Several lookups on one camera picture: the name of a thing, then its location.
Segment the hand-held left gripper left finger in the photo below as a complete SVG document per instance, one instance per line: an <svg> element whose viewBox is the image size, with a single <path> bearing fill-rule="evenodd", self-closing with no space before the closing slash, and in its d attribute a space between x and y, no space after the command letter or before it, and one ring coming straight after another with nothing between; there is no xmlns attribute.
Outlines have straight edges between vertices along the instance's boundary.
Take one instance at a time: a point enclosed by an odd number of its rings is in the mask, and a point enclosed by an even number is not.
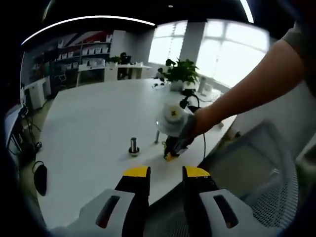
<svg viewBox="0 0 316 237"><path fill-rule="evenodd" d="M126 170L115 189L106 189L80 209L79 217L55 229L57 237L142 237L149 212L148 166Z"/></svg>

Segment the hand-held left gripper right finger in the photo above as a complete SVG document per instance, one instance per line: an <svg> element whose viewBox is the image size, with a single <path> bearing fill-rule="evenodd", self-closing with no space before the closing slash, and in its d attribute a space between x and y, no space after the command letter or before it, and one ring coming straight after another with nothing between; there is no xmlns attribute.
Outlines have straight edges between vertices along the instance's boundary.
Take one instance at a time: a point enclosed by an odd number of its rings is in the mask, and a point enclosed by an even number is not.
<svg viewBox="0 0 316 237"><path fill-rule="evenodd" d="M210 173L182 167L184 211L191 237L268 237L269 229L252 209L226 189L218 189Z"/></svg>

